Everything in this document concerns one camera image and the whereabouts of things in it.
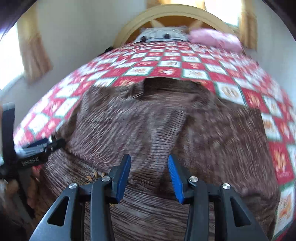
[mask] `bedspread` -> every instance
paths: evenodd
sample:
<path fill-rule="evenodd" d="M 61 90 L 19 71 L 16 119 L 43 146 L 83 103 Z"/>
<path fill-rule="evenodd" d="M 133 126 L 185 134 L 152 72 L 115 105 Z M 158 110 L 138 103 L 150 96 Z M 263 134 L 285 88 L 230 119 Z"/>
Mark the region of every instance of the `bedspread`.
<path fill-rule="evenodd" d="M 201 82 L 220 98 L 260 109 L 281 190 L 274 230 L 274 239 L 280 239 L 296 217 L 296 114 L 278 83 L 243 55 L 188 42 L 124 45 L 93 59 L 54 86 L 16 129 L 15 143 L 50 136 L 67 121 L 90 86 L 129 85 L 147 77 Z"/>

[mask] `brown cloth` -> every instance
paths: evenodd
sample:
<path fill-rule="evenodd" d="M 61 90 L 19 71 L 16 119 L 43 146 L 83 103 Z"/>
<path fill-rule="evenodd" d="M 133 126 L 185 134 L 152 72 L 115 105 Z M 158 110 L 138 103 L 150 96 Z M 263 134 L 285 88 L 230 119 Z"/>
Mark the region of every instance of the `brown cloth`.
<path fill-rule="evenodd" d="M 167 161 L 174 153 L 206 183 L 230 183 L 272 235 L 279 191 L 257 109 L 221 100 L 199 83 L 148 78 L 125 87 L 91 87 L 54 136 L 67 146 L 41 172 L 42 214 L 69 183 L 85 184 L 94 170 L 108 173 L 128 153 L 125 195 L 111 207 L 116 240 L 183 240 L 189 207 L 177 202 L 172 189 Z"/>

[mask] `screw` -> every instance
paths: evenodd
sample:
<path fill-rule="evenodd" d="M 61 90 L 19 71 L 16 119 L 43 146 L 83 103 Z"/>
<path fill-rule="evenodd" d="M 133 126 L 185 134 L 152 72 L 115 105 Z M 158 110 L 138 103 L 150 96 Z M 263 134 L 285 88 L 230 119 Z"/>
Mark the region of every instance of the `screw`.
<path fill-rule="evenodd" d="M 223 183 L 222 184 L 222 187 L 224 188 L 224 189 L 230 189 L 230 184 L 228 184 L 228 183 Z"/>
<path fill-rule="evenodd" d="M 198 181 L 198 178 L 196 176 L 189 177 L 189 181 L 196 183 Z"/>
<path fill-rule="evenodd" d="M 69 188 L 70 189 L 74 189 L 74 188 L 76 188 L 77 187 L 77 183 L 71 183 L 70 185 L 69 185 Z"/>
<path fill-rule="evenodd" d="M 102 177 L 102 182 L 109 182 L 110 179 L 111 178 L 109 176 L 104 176 L 104 177 Z"/>

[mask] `bright window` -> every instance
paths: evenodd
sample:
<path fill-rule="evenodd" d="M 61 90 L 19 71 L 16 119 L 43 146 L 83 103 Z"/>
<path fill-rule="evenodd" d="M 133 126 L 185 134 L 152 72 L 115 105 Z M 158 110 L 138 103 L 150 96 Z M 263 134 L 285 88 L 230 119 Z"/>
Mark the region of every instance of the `bright window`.
<path fill-rule="evenodd" d="M 239 25 L 241 0 L 205 0 L 205 7 L 208 12 L 222 21 L 233 26 Z"/>
<path fill-rule="evenodd" d="M 0 41 L 0 90 L 24 73 L 15 24 Z"/>

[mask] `arched wooden headboard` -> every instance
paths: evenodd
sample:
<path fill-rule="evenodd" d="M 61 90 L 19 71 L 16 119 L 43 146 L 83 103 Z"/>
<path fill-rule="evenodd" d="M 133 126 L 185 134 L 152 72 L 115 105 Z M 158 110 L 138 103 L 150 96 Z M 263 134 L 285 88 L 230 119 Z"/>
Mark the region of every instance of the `arched wooden headboard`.
<path fill-rule="evenodd" d="M 225 22 L 203 9 L 188 5 L 168 4 L 149 8 L 129 21 L 117 35 L 113 46 L 117 48 L 132 42 L 140 34 L 141 27 L 149 28 L 157 23 L 164 26 L 202 26 L 235 35 Z"/>

